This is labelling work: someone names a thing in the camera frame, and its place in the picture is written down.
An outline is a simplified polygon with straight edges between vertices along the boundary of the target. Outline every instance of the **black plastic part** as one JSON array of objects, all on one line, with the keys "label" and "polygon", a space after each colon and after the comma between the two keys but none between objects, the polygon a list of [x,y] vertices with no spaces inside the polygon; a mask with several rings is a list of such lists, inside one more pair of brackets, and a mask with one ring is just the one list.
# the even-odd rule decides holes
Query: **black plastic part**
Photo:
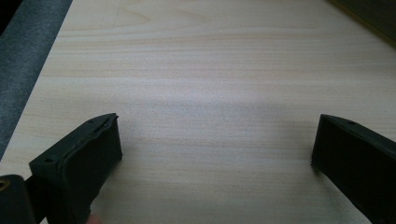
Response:
[{"label": "black plastic part", "polygon": [[25,183],[19,175],[0,176],[0,223],[36,224]]},{"label": "black plastic part", "polygon": [[107,114],[86,121],[31,161],[48,222],[85,224],[93,199],[121,157],[117,115]]},{"label": "black plastic part", "polygon": [[396,0],[336,0],[396,41]]},{"label": "black plastic part", "polygon": [[373,223],[396,223],[396,143],[356,122],[321,115],[312,165]]}]

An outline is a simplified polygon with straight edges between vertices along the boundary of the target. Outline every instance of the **gray carpet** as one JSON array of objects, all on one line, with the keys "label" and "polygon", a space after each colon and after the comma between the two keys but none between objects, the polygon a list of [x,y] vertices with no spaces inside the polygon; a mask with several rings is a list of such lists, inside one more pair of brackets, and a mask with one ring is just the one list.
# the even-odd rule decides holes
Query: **gray carpet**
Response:
[{"label": "gray carpet", "polygon": [[0,36],[0,160],[71,2],[23,0]]}]

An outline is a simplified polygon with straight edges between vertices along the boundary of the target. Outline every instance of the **wood grain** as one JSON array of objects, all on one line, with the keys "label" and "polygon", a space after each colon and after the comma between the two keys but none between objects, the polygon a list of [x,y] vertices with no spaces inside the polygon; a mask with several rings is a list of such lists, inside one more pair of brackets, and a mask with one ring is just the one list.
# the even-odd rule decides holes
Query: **wood grain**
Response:
[{"label": "wood grain", "polygon": [[74,0],[0,174],[95,116],[104,223],[368,223],[310,155],[319,115],[396,139],[396,50],[328,1]]}]

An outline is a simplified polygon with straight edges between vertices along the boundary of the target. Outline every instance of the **dark floor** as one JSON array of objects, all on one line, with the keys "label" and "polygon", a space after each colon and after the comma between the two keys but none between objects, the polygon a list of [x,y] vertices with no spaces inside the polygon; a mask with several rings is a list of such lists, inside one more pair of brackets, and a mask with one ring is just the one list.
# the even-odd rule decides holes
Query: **dark floor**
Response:
[{"label": "dark floor", "polygon": [[0,35],[0,160],[71,2],[23,0]]}]

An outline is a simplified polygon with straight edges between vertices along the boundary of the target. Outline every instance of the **wooden table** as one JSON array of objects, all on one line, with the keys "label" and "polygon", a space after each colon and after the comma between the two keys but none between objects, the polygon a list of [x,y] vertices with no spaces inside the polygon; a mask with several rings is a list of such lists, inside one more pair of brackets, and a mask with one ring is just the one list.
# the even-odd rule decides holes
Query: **wooden table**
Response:
[{"label": "wooden table", "polygon": [[328,1],[74,0],[0,173],[120,116],[109,223],[368,223],[310,155],[319,115],[396,139],[396,50]]}]

